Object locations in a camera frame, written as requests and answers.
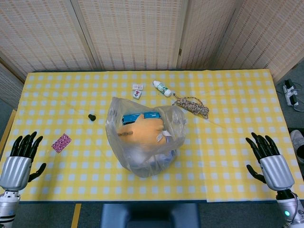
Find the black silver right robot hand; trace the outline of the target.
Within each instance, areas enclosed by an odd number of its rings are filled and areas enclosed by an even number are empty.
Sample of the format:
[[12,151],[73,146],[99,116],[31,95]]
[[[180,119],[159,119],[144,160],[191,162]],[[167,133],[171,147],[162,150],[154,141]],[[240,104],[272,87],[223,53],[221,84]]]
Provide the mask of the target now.
[[254,141],[246,138],[262,170],[258,174],[251,165],[247,165],[247,170],[251,176],[264,184],[271,190],[289,190],[294,185],[294,179],[289,166],[283,155],[280,154],[275,142],[269,136],[251,133]]

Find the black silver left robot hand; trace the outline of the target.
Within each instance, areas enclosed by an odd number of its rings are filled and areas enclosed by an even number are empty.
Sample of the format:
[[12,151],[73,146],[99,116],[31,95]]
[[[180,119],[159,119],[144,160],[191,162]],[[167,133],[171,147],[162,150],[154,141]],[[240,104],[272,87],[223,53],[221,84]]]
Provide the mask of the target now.
[[0,176],[0,187],[5,191],[24,189],[29,182],[38,178],[45,170],[47,164],[43,163],[36,172],[31,173],[32,163],[43,139],[43,136],[36,138],[36,135],[37,132],[33,132],[24,137],[19,136],[15,140]]

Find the translucent plastic bag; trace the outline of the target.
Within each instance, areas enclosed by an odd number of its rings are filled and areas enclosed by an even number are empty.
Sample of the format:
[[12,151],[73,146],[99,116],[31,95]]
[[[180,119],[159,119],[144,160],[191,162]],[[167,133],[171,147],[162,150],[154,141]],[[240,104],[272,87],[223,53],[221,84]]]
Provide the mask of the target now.
[[[139,145],[122,141],[117,135],[117,130],[123,126],[122,117],[129,114],[140,114],[145,112],[159,112],[163,120],[163,134],[166,137],[166,144],[156,146],[150,151],[143,150]],[[184,143],[186,137],[186,118],[183,111],[176,106],[159,106],[148,108],[128,99],[114,97],[108,110],[105,123],[105,130],[108,142],[120,164],[130,170],[127,161],[128,152],[136,149],[144,155],[155,155],[166,153],[171,150],[178,150]]]

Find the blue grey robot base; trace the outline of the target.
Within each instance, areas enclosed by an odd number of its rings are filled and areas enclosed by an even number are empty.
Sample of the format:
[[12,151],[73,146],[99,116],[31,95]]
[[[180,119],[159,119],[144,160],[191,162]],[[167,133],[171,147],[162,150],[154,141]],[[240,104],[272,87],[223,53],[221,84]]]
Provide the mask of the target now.
[[104,204],[101,228],[200,228],[196,203]]

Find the grey white shoe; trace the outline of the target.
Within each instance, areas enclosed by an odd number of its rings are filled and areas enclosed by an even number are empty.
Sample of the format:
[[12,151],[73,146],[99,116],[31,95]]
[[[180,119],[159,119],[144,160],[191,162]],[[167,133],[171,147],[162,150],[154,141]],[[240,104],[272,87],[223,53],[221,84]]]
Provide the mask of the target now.
[[298,161],[304,164],[304,136],[299,130],[293,130],[290,137]]

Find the pink patterned card packet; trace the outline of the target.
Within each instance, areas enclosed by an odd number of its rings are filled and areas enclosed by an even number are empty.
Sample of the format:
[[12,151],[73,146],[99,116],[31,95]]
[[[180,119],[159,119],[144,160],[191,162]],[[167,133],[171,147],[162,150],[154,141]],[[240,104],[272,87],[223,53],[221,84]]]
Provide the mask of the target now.
[[51,145],[51,147],[55,150],[55,152],[60,153],[68,146],[70,142],[72,142],[72,139],[64,133]]

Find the white power strip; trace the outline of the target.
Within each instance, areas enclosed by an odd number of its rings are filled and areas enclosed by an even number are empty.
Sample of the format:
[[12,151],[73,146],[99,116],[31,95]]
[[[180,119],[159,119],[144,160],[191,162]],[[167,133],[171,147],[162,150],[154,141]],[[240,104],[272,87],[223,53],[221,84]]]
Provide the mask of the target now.
[[298,106],[297,90],[291,79],[285,80],[283,84],[283,93],[288,106]]

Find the blue white tissue pack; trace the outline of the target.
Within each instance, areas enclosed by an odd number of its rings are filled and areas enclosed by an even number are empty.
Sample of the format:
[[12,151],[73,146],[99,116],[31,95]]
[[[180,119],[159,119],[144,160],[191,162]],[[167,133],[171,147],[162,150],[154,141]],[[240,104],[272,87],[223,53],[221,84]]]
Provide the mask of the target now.
[[167,169],[176,157],[176,150],[152,156],[144,155],[140,150],[128,152],[127,161],[130,170],[139,177],[149,177]]

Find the blue rectangular box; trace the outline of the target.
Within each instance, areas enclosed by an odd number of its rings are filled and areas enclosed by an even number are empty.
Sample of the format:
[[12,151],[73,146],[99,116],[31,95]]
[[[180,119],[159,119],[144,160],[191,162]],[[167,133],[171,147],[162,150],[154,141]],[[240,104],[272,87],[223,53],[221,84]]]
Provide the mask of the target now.
[[161,118],[161,115],[159,112],[145,112],[145,113],[140,113],[140,114],[129,114],[129,115],[124,115],[122,117],[122,124],[127,125],[127,124],[134,123],[141,114],[143,114],[144,119],[147,119],[147,118],[160,119]]

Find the orange plush toy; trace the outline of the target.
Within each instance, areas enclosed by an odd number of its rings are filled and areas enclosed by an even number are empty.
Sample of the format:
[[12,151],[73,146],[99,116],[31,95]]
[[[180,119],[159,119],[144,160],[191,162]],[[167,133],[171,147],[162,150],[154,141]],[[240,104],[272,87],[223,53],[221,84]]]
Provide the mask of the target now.
[[139,145],[143,150],[150,151],[156,146],[166,144],[163,130],[162,119],[144,118],[144,115],[140,114],[134,123],[121,126],[117,135],[125,143]]

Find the small white green bottle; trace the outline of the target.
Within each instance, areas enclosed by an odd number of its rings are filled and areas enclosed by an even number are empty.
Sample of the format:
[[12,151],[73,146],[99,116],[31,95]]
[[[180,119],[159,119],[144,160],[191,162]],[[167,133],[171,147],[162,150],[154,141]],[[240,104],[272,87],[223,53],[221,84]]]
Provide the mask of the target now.
[[164,96],[166,96],[166,97],[170,97],[171,96],[172,91],[170,89],[168,89],[162,82],[154,80],[153,81],[153,85]]

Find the woven bamboo folding screen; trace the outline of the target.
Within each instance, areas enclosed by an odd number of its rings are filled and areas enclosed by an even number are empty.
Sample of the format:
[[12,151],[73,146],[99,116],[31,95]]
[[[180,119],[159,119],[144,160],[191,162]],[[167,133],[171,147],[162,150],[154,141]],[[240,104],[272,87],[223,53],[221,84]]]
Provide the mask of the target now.
[[0,100],[44,71],[260,69],[304,59],[304,0],[0,0]]

